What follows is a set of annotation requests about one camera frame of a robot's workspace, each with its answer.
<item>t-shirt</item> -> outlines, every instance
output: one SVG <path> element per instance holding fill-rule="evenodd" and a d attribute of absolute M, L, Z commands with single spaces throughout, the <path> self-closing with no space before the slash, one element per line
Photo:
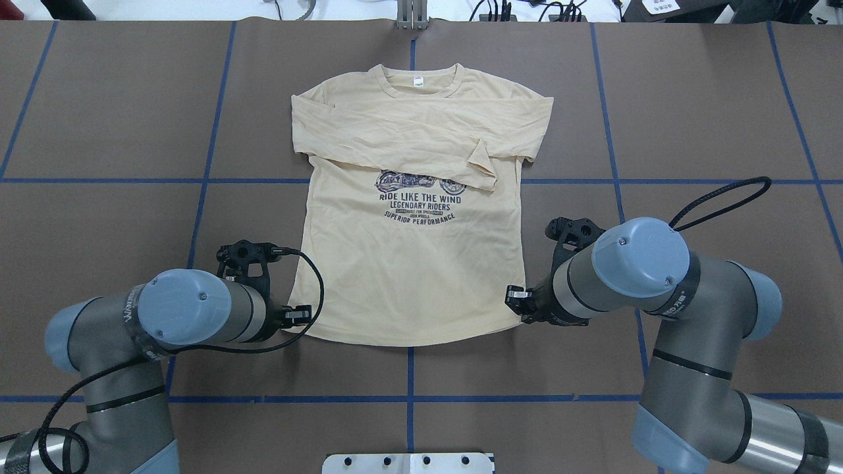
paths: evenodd
<path fill-rule="evenodd" d="M 314 166 L 302 251 L 325 280 L 309 335 L 422 346 L 519 324 L 503 300 L 524 285 L 521 164 L 552 98 L 459 64 L 378 65 L 292 103 L 293 147 Z M 318 298 L 300 262 L 289 304 Z"/>

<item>black cable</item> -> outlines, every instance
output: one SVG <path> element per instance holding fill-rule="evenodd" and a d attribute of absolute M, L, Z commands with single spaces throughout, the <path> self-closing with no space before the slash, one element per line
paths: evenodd
<path fill-rule="evenodd" d="M 725 192 L 729 192 L 731 190 L 738 189 L 739 187 L 753 185 L 753 184 L 757 184 L 757 183 L 764 183 L 764 186 L 762 186 L 761 189 L 756 191 L 752 196 L 746 197 L 741 201 L 735 202 L 731 206 L 724 207 L 723 209 L 720 209 L 719 211 L 715 211 L 713 213 L 710 213 L 710 214 L 708 214 L 708 215 L 706 215 L 702 218 L 698 218 L 696 221 L 694 221 L 690 224 L 685 224 L 681 227 L 676 227 L 676 224 L 678 224 L 679 221 L 682 220 L 682 218 L 687 213 L 691 212 L 691 210 L 694 209 L 694 207 L 699 206 L 703 202 L 708 201 L 708 200 L 710 200 L 714 197 L 718 197 Z M 755 178 L 749 178 L 748 180 L 740 180 L 740 181 L 735 181 L 734 183 L 727 184 L 727 185 L 721 187 L 720 189 L 709 192 L 705 196 L 700 197 L 699 199 L 693 201 L 691 204 L 688 204 L 687 206 L 685 206 L 685 208 L 682 209 L 681 211 L 679 211 L 679 213 L 676 214 L 676 216 L 674 218 L 670 219 L 670 224 L 669 224 L 670 228 L 677 231 L 677 232 L 681 232 L 685 229 L 689 229 L 691 227 L 694 227 L 697 224 L 702 224 L 705 221 L 707 221 L 708 219 L 713 219 L 717 216 L 721 216 L 725 213 L 728 213 L 729 211 L 733 211 L 734 209 L 737 209 L 738 207 L 741 207 L 744 204 L 747 204 L 749 202 L 754 201 L 755 199 L 760 197 L 762 194 L 767 192 L 767 190 L 769 190 L 770 186 L 772 186 L 772 185 L 773 185 L 773 180 L 771 180 L 767 176 L 757 176 Z"/>
<path fill-rule="evenodd" d="M 5 443 L 6 441 L 11 441 L 20 436 L 20 433 L 15 434 L 7 434 L 6 436 L 0 436 L 0 443 Z"/>
<path fill-rule="evenodd" d="M 469 21 L 474 21 L 474 16 L 477 14 L 477 10 L 480 9 L 480 5 L 482 5 L 483 2 L 485 2 L 485 1 L 486 0 L 480 0 L 479 2 L 477 2 L 477 5 L 475 6 L 475 9 L 471 11 L 471 16 L 469 17 Z"/>
<path fill-rule="evenodd" d="M 314 275 L 316 279 L 319 281 L 319 306 L 316 308 L 316 313 L 314 313 L 313 319 L 295 336 L 287 339 L 286 341 L 272 347 L 263 347 L 260 349 L 237 349 L 234 347 L 222 347 L 222 346 L 209 346 L 205 344 L 196 344 L 193 346 L 182 347 L 181 349 L 175 349 L 174 351 L 170 351 L 173 355 L 177 353 L 183 353 L 187 351 L 196 351 L 199 349 L 206 350 L 206 351 L 216 351 L 219 353 L 232 353 L 232 354 L 262 354 L 262 353 L 270 353 L 272 351 L 277 351 L 278 349 L 283 349 L 290 344 L 296 342 L 297 340 L 301 339 L 305 333 L 307 333 L 308 329 L 316 322 L 319 318 L 319 314 L 322 312 L 322 306 L 325 304 L 325 281 L 322 280 L 322 274 L 319 273 L 319 269 L 316 268 L 316 265 L 310 260 L 310 257 L 306 256 L 302 251 L 295 250 L 295 249 L 288 249 L 291 255 L 296 255 L 304 259 L 310 265 L 310 269 L 314 271 Z"/>
<path fill-rule="evenodd" d="M 541 11 L 541 15 L 539 16 L 539 21 L 541 21 L 542 19 L 544 19 L 544 18 L 545 18 L 545 13 L 547 13 L 547 9 L 548 9 L 548 8 L 550 8 L 550 7 L 552 7 L 552 6 L 554 6 L 554 5 L 556 5 L 557 7 L 559 7 L 559 16 L 560 16 L 560 17 L 562 16 L 562 11 L 563 11 L 563 9 L 565 8 L 565 6 L 564 6 L 564 5 L 562 5 L 562 2 L 550 2 L 550 3 L 547 3 L 547 4 L 545 5 L 545 9 Z"/>
<path fill-rule="evenodd" d="M 126 362 L 114 365 L 112 367 L 109 367 L 108 369 L 100 370 L 100 372 L 86 377 L 80 380 L 76 385 L 70 387 L 70 389 L 64 392 L 64 395 L 62 395 L 58 399 L 58 401 L 52 406 L 50 411 L 47 413 L 47 416 L 44 418 L 44 422 L 41 424 L 41 427 L 38 428 L 37 434 L 35 435 L 35 439 L 38 443 L 38 456 L 41 458 L 41 462 L 44 464 L 44 467 L 46 467 L 51 474 L 83 474 L 88 469 L 88 463 L 90 462 L 90 451 L 88 449 L 88 443 L 85 442 L 85 439 L 82 438 L 82 436 L 64 428 L 50 428 L 50 424 L 52 423 L 53 418 L 56 417 L 56 413 L 58 413 L 58 411 L 62 408 L 62 405 L 64 405 L 67 400 L 69 400 L 70 397 L 73 396 L 74 393 L 79 391 L 79 389 L 86 386 L 87 384 L 97 379 L 101 379 L 108 374 L 114 374 L 118 370 L 123 370 L 128 367 L 131 367 L 132 365 L 143 364 L 145 362 L 148 361 L 143 357 L 134 358 L 133 360 L 128 360 Z M 78 471 L 68 472 L 59 469 L 59 467 L 56 466 L 52 459 L 50 459 L 50 455 L 47 453 L 47 435 L 49 434 L 60 434 L 65 438 L 73 439 L 74 441 L 79 443 L 79 449 L 82 451 L 82 465 L 79 467 Z"/>

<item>white label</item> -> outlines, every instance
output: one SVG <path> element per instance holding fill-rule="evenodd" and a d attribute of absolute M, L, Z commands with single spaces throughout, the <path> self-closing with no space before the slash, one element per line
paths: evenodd
<path fill-rule="evenodd" d="M 644 8 L 652 15 L 673 12 L 679 9 L 676 0 L 642 0 L 642 3 L 644 3 Z"/>

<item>shirt sleeve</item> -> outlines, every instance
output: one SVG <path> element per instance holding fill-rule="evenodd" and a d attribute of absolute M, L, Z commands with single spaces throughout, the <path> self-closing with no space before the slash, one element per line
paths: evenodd
<path fill-rule="evenodd" d="M 385 113 L 404 105 L 394 100 L 390 107 L 359 110 L 332 107 L 305 94 L 292 97 L 296 152 L 454 180 L 484 191 L 495 189 L 497 177 L 482 139 L 464 130 L 434 126 L 424 116 Z"/>

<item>blue grid line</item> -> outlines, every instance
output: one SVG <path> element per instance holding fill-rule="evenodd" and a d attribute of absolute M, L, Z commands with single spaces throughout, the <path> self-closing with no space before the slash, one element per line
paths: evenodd
<path fill-rule="evenodd" d="M 411 71 L 416 70 L 416 40 L 417 39 L 418 39 L 418 36 L 416 38 L 413 38 L 412 40 L 410 40 L 410 70 Z"/>
<path fill-rule="evenodd" d="M 26 110 L 30 107 L 30 101 L 32 100 L 32 95 L 35 93 L 35 86 L 38 84 L 38 78 L 41 76 L 41 70 L 44 69 L 44 62 L 47 60 L 47 53 L 50 51 L 50 46 L 52 45 L 52 40 L 56 36 L 56 28 L 58 28 L 58 22 L 54 21 L 52 28 L 50 28 L 50 34 L 47 36 L 47 42 L 44 44 L 44 51 L 41 52 L 41 59 L 38 61 L 38 67 L 35 68 L 35 75 L 32 77 L 32 82 L 30 83 L 30 89 L 26 91 L 26 98 L 24 99 L 24 104 L 20 107 L 20 114 L 18 115 L 18 121 L 14 124 L 14 130 L 12 130 L 12 137 L 8 140 L 8 147 L 6 147 L 6 154 L 3 156 L 3 164 L 0 164 L 0 180 L 3 178 L 3 175 L 6 174 L 6 168 L 8 167 L 8 161 L 12 158 L 12 151 L 14 150 L 14 144 L 18 141 L 18 133 L 20 133 L 20 128 L 24 124 L 24 117 L 26 117 Z"/>
<path fill-rule="evenodd" d="M 164 380 L 164 393 L 169 398 L 170 390 L 173 388 L 173 375 L 175 374 L 175 356 L 167 361 L 167 377 Z"/>
<path fill-rule="evenodd" d="M 743 178 L 619 178 L 621 185 L 725 185 Z M 203 184 L 203 178 L 2 178 L 8 184 Z M 303 184 L 310 178 L 208 178 L 208 184 Z M 523 185 L 613 185 L 611 178 L 524 178 Z M 775 185 L 814 186 L 816 180 L 773 180 Z M 822 185 L 839 186 L 843 180 L 819 180 Z"/>
<path fill-rule="evenodd" d="M 410 70 L 416 70 L 416 38 L 410 40 Z M 413 398 L 416 394 L 416 348 L 407 348 L 407 452 L 416 450 L 416 405 Z"/>
<path fill-rule="evenodd" d="M 200 184 L 202 178 L 3 178 L 11 184 Z"/>
<path fill-rule="evenodd" d="M 219 117 L 223 113 L 223 101 L 225 99 L 225 84 L 228 81 L 228 66 L 231 64 L 231 51 L 234 48 L 234 34 L 237 31 L 237 22 L 231 22 L 231 32 L 228 34 L 228 50 L 225 53 L 225 65 L 223 66 L 223 77 L 219 83 L 219 94 L 217 95 L 217 111 L 213 118 L 211 129 L 211 141 L 208 144 L 208 155 L 205 162 L 205 175 L 202 177 L 202 189 L 199 193 L 199 203 L 196 205 L 196 220 L 193 222 L 193 235 L 191 236 L 191 251 L 187 256 L 187 268 L 193 268 L 193 261 L 196 256 L 196 237 L 199 235 L 199 224 L 202 221 L 202 211 L 205 207 L 205 195 L 207 194 L 208 182 L 211 177 L 211 166 L 213 164 L 213 151 L 217 146 L 217 131 L 219 130 Z"/>
<path fill-rule="evenodd" d="M 837 226 L 835 225 L 834 219 L 831 217 L 829 204 L 825 200 L 825 193 L 823 192 L 823 185 L 819 180 L 817 166 L 813 162 L 813 157 L 811 156 L 811 148 L 808 146 L 808 140 L 805 138 L 805 131 L 802 129 L 802 123 L 799 121 L 799 114 L 796 112 L 796 106 L 793 104 L 793 97 L 791 97 L 790 88 L 787 86 L 785 70 L 781 66 L 779 48 L 776 45 L 776 35 L 773 33 L 773 23 L 771 23 L 770 21 L 767 22 L 767 34 L 770 36 L 770 46 L 773 50 L 773 57 L 776 59 L 776 68 L 779 71 L 781 88 L 784 89 L 785 98 L 787 98 L 787 105 L 790 107 L 791 115 L 793 116 L 793 123 L 796 125 L 796 131 L 799 134 L 799 141 L 802 142 L 802 150 L 805 152 L 805 159 L 808 161 L 808 167 L 811 169 L 811 175 L 813 176 L 813 182 L 817 187 L 819 200 L 823 204 L 825 219 L 829 223 L 829 228 L 831 229 L 831 237 L 834 239 L 835 246 L 837 247 L 837 256 L 840 258 L 840 261 L 843 262 L 843 245 L 840 244 L 840 236 L 837 233 Z"/>
<path fill-rule="evenodd" d="M 406 403 L 407 397 L 395 396 L 171 396 L 171 403 Z"/>
<path fill-rule="evenodd" d="M 407 348 L 407 452 L 416 451 L 415 422 L 416 400 L 416 348 Z"/>
<path fill-rule="evenodd" d="M 767 400 L 843 400 L 843 393 L 835 392 L 756 393 L 754 395 Z"/>
<path fill-rule="evenodd" d="M 56 403 L 61 398 L 58 395 L 0 395 L 0 403 Z M 67 399 L 68 403 L 82 403 L 81 395 L 74 395 Z"/>
<path fill-rule="evenodd" d="M 843 401 L 843 392 L 754 393 L 759 398 L 775 401 Z M 0 395 L 0 403 L 54 403 L 59 396 Z M 606 403 L 638 402 L 638 394 L 619 395 L 341 395 L 341 396 L 170 396 L 171 403 Z M 72 396 L 70 403 L 83 403 L 82 396 Z"/>
<path fill-rule="evenodd" d="M 606 103 L 606 89 L 603 82 L 603 69 L 600 66 L 600 49 L 597 44 L 597 29 L 594 23 L 588 24 L 591 29 L 591 46 L 594 54 L 594 69 L 597 73 L 597 85 L 600 92 L 600 107 L 603 109 L 603 126 L 606 132 L 606 145 L 609 150 L 609 163 L 612 167 L 612 184 L 615 185 L 615 201 L 618 205 L 618 217 L 620 223 L 626 222 L 626 215 L 624 214 L 623 196 L 620 194 L 620 176 L 618 175 L 618 164 L 615 160 L 615 145 L 612 141 L 612 127 L 609 124 L 609 106 Z M 641 321 L 641 312 L 635 311 L 636 325 L 638 330 L 638 352 L 641 357 L 641 368 L 644 378 L 647 377 L 647 372 L 650 370 L 650 364 L 647 361 L 647 344 L 644 341 L 644 325 Z"/>

